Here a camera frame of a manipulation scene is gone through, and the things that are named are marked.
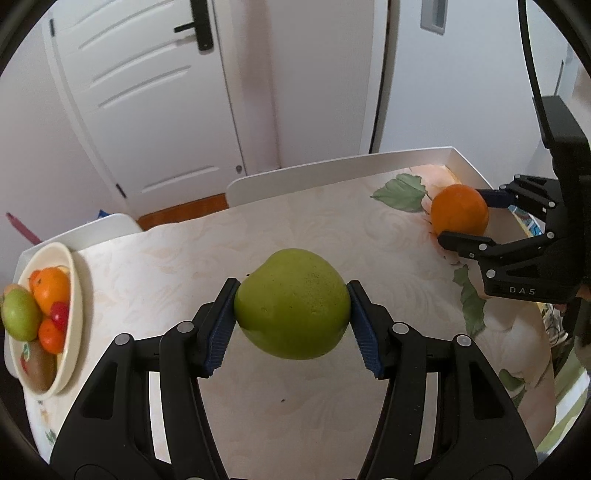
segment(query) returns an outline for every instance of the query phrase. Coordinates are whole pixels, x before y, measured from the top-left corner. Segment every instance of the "leaf pattern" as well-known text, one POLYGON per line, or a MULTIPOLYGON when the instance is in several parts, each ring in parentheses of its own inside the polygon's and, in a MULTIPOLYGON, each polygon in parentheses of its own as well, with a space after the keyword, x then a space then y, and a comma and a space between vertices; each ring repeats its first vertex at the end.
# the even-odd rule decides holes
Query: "leaf pattern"
POLYGON ((462 313, 466 321, 466 332, 472 338, 485 329, 484 305, 486 300, 478 296, 478 292, 468 277, 468 265, 458 268, 453 273, 453 281, 462 287, 460 301, 462 302, 462 313))
POLYGON ((523 397, 525 396, 525 392, 527 390, 524 388, 521 389, 521 391, 515 396, 513 397, 511 400, 513 401, 513 405, 515 405, 515 408, 519 408, 519 405, 521 404, 521 400, 523 400, 523 397))
POLYGON ((400 173, 385 186, 376 190, 371 198, 403 212, 422 212, 421 201, 427 194, 418 175, 400 173))
POLYGON ((525 383, 525 380, 523 380, 522 378, 514 377, 505 368, 503 368, 499 372, 499 379, 501 380, 501 383, 505 386, 505 388, 509 391, 517 390, 520 386, 522 386, 525 383))
POLYGON ((57 435, 53 430, 49 430, 48 432, 45 432, 45 436, 47 437, 47 441, 49 443, 51 443, 52 445, 56 442, 57 440, 57 435))

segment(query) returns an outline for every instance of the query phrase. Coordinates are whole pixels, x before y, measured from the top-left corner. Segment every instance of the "floor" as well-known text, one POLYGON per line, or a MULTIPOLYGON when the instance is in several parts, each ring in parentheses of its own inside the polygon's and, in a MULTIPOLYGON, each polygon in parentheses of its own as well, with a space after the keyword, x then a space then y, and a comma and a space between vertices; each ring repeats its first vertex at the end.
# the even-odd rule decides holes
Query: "floor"
POLYGON ((175 207, 170 207, 159 212, 149 213, 140 217, 138 224, 144 230, 149 230, 157 225, 164 223, 178 223, 185 220, 204 217, 210 213, 226 210, 228 203, 226 196, 222 193, 205 199, 195 200, 194 202, 183 203, 175 207))

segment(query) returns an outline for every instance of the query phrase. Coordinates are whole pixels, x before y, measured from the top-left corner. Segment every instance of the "door panel groove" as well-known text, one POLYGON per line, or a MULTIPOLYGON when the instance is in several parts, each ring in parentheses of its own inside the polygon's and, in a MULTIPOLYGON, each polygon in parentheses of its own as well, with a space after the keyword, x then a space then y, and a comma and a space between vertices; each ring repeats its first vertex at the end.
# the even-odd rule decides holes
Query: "door panel groove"
POLYGON ((176 48, 177 47, 176 43, 177 43, 177 40, 171 40, 171 41, 168 41, 164 44, 157 45, 154 48, 151 48, 150 50, 143 51, 134 57, 131 57, 131 58, 125 59, 122 62, 119 62, 118 64, 112 66, 111 68, 105 70, 102 73, 99 73, 96 77, 94 77, 92 79, 92 84, 90 85, 89 88, 92 88, 92 87, 98 85, 100 82, 102 82, 108 78, 111 78, 113 75, 120 73, 121 71, 125 70, 126 68, 132 67, 133 65, 137 65, 138 63, 140 63, 144 60, 151 59, 161 53, 164 53, 166 51, 176 48))
POLYGON ((176 175, 174 177, 170 177, 169 179, 161 180, 159 182, 153 183, 151 185, 146 185, 142 190, 142 193, 147 193, 150 190, 158 189, 160 187, 164 187, 169 184, 173 184, 179 180, 190 179, 191 177, 196 177, 197 175, 203 175, 205 173, 213 173, 218 171, 219 167, 205 167, 205 168, 198 168, 197 170, 192 170, 187 173, 183 173, 182 175, 176 175))
POLYGON ((86 20, 88 20, 89 18, 91 18, 92 16, 94 16, 95 14, 97 14, 98 12, 100 12, 101 10, 103 10, 104 7, 108 7, 110 4, 115 3, 116 1, 117 0, 109 0, 108 2, 105 2, 104 4, 96 7, 94 10, 91 10, 84 17, 82 17, 81 19, 79 19, 78 22, 74 25, 74 27, 77 27, 81 23, 85 22, 86 20))
POLYGON ((127 25, 129 22, 137 20, 138 18, 143 17, 145 14, 154 14, 159 10, 162 10, 164 8, 168 8, 168 7, 172 6, 172 3, 173 3, 173 0, 163 0, 162 2, 159 2, 155 5, 151 5, 148 8, 144 8, 143 10, 138 10, 137 12, 134 12, 132 15, 122 18, 118 22, 116 22, 112 25, 109 25, 108 28, 105 28, 104 30, 98 32, 96 35, 93 35, 92 37, 90 37, 88 40, 82 42, 81 45, 78 47, 78 49, 85 50, 86 48, 90 47, 91 45, 93 45, 94 43, 99 41, 105 35, 113 33, 115 30, 118 30, 121 27, 123 27, 124 25, 127 25))
POLYGON ((118 103, 126 98, 129 98, 130 96, 135 95, 139 92, 143 92, 146 89, 182 77, 188 72, 190 68, 191 65, 185 65, 184 67, 180 67, 178 69, 171 70, 170 72, 166 72, 156 77, 152 77, 148 80, 145 80, 144 82, 134 85, 133 87, 130 87, 126 90, 123 90, 122 92, 117 93, 116 95, 113 95, 110 98, 107 98, 107 100, 98 104, 98 108, 108 108, 111 105, 118 103))

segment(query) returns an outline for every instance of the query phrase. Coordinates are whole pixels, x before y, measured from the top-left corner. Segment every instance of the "chair backrest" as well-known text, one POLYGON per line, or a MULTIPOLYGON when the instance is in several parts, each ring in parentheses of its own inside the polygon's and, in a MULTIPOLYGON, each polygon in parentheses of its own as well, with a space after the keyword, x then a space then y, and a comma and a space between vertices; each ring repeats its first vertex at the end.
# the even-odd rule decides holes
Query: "chair backrest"
POLYGON ((428 164, 447 166, 463 183, 478 188, 489 187, 455 148, 439 147, 337 158, 250 175, 228 185, 226 200, 230 207, 235 207, 286 193, 428 164))

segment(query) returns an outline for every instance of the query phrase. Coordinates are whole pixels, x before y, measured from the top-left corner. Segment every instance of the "tangerine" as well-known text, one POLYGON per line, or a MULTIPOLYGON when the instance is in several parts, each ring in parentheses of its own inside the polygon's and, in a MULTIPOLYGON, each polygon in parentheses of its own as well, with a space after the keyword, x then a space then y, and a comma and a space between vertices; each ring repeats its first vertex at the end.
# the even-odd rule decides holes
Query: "tangerine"
POLYGON ((57 355, 64 351, 66 333, 62 332, 50 318, 45 317, 39 325, 39 343, 47 353, 57 355))
POLYGON ((488 205, 476 189, 450 185, 433 199, 431 223, 437 235, 450 231, 482 236, 488 226, 488 205))
POLYGON ((31 293, 41 311, 50 315, 55 302, 70 304, 70 279, 58 267, 44 268, 31 282, 31 293))
POLYGON ((33 293, 33 284, 35 282, 35 279, 37 278, 37 276, 39 275, 39 272, 41 270, 33 270, 33 272, 31 272, 31 276, 29 277, 29 291, 31 293, 33 293))

